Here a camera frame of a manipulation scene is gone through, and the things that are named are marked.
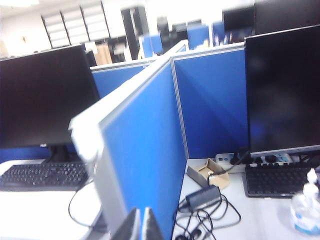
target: white desk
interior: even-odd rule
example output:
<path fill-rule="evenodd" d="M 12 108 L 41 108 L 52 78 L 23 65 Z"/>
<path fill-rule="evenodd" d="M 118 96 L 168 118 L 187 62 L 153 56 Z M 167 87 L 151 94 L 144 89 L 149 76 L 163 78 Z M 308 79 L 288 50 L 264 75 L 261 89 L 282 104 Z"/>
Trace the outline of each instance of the white desk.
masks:
<path fill-rule="evenodd" d="M 6 161 L 0 164 L 0 175 L 13 164 L 28 160 Z M 68 205 L 75 191 L 0 191 L 0 240 L 79 240 L 90 229 L 75 223 L 68 214 Z M 91 183 L 74 197 L 71 214 L 80 222 L 91 225 L 100 213 L 100 200 Z"/>
<path fill-rule="evenodd" d="M 198 166 L 204 164 L 206 159 L 189 159 L 187 166 Z M 241 214 L 242 220 L 239 224 L 228 228 L 213 230 L 217 240 L 319 240 L 318 236 L 308 236 L 293 228 L 290 219 L 290 199 L 274 198 L 248 198 L 245 195 L 242 181 L 242 173 L 230 173 L 230 184 L 221 190 L 229 202 Z M 192 180 L 186 173 L 184 175 L 180 201 L 186 195 L 199 190 L 201 187 Z M 237 215 L 231 207 L 228 208 L 223 220 L 213 226 L 232 223 L 237 220 Z M 186 226 L 188 219 L 179 223 Z M 190 224 L 190 230 L 196 226 L 198 221 L 194 219 Z M 175 226 L 173 240 L 183 233 L 183 230 Z"/>

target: plastic bottle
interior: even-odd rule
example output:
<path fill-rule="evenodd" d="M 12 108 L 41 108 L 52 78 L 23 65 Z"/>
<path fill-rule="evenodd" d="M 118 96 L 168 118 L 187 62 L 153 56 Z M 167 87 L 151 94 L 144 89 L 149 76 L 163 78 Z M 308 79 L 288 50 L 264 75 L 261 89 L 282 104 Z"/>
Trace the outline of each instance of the plastic bottle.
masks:
<path fill-rule="evenodd" d="M 291 218 L 294 228 L 309 235 L 320 235 L 320 198 L 319 189 L 315 185 L 317 175 L 312 168 L 307 174 L 308 182 L 303 193 L 291 199 Z"/>

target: black monitor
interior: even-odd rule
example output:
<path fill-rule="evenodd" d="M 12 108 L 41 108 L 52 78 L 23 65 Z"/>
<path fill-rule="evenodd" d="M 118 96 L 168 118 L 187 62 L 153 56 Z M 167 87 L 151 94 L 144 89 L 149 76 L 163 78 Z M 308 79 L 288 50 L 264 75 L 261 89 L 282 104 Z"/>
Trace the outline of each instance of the black monitor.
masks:
<path fill-rule="evenodd" d="M 197 25 L 201 25 L 202 24 L 202 21 L 201 19 L 196 19 L 196 20 L 192 20 L 192 21 L 188 21 L 187 22 L 187 26 L 190 27 L 190 26 L 197 26 Z"/>
<path fill-rule="evenodd" d="M 320 24 L 319 0 L 268 0 L 254 4 L 255 34 Z"/>
<path fill-rule="evenodd" d="M 222 11 L 224 31 L 231 32 L 254 27 L 254 7 L 242 7 Z"/>
<path fill-rule="evenodd" d="M 84 47 L 3 60 L 0 72 L 0 148 L 47 146 L 66 162 L 70 120 L 99 99 Z"/>
<path fill-rule="evenodd" d="M 187 30 L 187 23 L 186 22 L 172 24 L 172 31 L 173 32 L 184 31 L 184 30 Z"/>
<path fill-rule="evenodd" d="M 95 54 L 92 50 L 85 52 L 86 59 L 88 61 L 89 67 L 97 66 Z"/>
<path fill-rule="evenodd" d="M 245 40 L 251 155 L 320 149 L 320 25 Z"/>

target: cardboard box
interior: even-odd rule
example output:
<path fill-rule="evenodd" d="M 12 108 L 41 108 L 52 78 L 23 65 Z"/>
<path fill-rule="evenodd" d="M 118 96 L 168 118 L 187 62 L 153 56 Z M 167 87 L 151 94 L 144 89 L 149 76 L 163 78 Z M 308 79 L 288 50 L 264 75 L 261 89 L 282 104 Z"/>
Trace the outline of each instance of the cardboard box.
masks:
<path fill-rule="evenodd" d="M 210 172 L 220 173 L 224 169 L 215 163 L 212 159 L 208 158 L 205 165 L 192 167 L 188 166 L 186 173 L 190 178 L 195 180 L 201 187 L 208 186 L 208 176 Z M 229 185 L 229 175 L 228 173 L 213 175 L 209 179 L 210 185 L 218 186 L 220 189 L 225 188 Z"/>
<path fill-rule="evenodd" d="M 112 59 L 108 44 L 99 44 L 96 46 L 97 54 L 94 55 L 97 65 L 112 64 Z"/>

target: ceiling light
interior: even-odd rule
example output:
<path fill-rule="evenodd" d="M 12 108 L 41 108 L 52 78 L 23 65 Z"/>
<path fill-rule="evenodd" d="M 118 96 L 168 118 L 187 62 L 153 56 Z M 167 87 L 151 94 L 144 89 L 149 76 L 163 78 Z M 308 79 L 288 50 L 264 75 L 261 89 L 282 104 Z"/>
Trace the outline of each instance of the ceiling light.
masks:
<path fill-rule="evenodd" d="M 0 6 L 7 7 L 30 7 L 39 4 L 39 0 L 0 0 Z"/>

